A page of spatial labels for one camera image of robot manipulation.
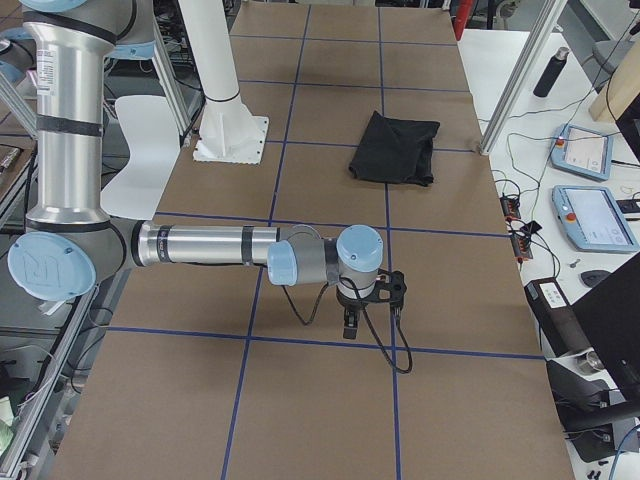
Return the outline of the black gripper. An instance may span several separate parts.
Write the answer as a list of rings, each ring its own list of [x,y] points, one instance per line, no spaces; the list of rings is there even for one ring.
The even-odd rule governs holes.
[[[360,313],[369,304],[369,300],[367,298],[351,298],[343,294],[340,290],[336,291],[336,298],[344,309],[343,338],[356,339]]]

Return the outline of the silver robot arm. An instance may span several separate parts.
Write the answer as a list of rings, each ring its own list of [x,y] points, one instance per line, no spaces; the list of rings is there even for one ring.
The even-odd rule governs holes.
[[[153,264],[245,265],[275,285],[334,288],[353,338],[380,301],[383,242],[366,225],[325,238],[314,229],[157,225],[153,216],[179,155],[166,96],[119,98],[130,152],[102,182],[104,64],[150,59],[156,23],[148,1],[27,1],[36,43],[38,197],[26,231],[10,247],[8,270],[31,296],[63,302],[115,273]]]

